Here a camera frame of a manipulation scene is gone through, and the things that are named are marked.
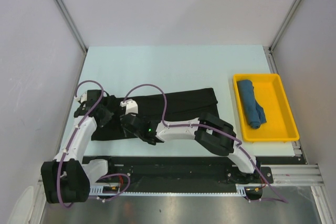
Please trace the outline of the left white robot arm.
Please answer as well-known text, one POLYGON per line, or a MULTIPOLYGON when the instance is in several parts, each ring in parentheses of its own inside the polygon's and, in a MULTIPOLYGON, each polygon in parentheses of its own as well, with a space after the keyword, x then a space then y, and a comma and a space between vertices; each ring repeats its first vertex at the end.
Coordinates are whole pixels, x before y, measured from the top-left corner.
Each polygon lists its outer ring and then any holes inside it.
POLYGON ((104 92, 88 90, 78 98, 80 107, 74 113, 72 133, 67 143, 52 161, 43 162, 41 177, 46 200, 50 204, 85 202, 92 183, 101 178, 110 182, 116 169, 106 160, 97 159, 82 164, 83 156, 98 127, 103 127, 112 117, 102 103, 104 92))

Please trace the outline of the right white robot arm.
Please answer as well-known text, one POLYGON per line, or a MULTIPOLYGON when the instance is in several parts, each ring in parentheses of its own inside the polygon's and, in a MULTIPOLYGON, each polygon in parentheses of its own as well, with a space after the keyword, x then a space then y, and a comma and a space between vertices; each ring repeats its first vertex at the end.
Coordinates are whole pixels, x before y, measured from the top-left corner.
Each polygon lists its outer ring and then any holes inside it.
POLYGON ((261 177, 256 157, 243 148, 233 126, 212 114, 203 113, 195 119, 168 122, 147 120, 129 113, 121 118, 121 126, 125 133, 151 145, 172 140, 194 140, 210 153, 229 158, 245 181, 254 183, 261 177))

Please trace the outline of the black printed t-shirt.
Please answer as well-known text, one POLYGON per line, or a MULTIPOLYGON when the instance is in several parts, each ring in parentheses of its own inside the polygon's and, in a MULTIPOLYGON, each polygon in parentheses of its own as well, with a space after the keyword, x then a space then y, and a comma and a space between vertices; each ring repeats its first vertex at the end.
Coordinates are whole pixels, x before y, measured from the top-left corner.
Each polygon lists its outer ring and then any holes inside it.
MULTIPOLYGON (((183 92, 167 93, 166 121, 186 121, 199 117, 202 113, 219 116, 217 98, 213 88, 205 88, 183 92)), ((149 120, 160 120, 164 109, 163 95, 143 95, 130 97, 138 104, 139 114, 149 120)), ((122 97, 109 95, 103 97, 102 103, 114 113, 112 119, 93 133, 93 141, 116 141, 135 138, 124 132, 120 124, 122 97)))

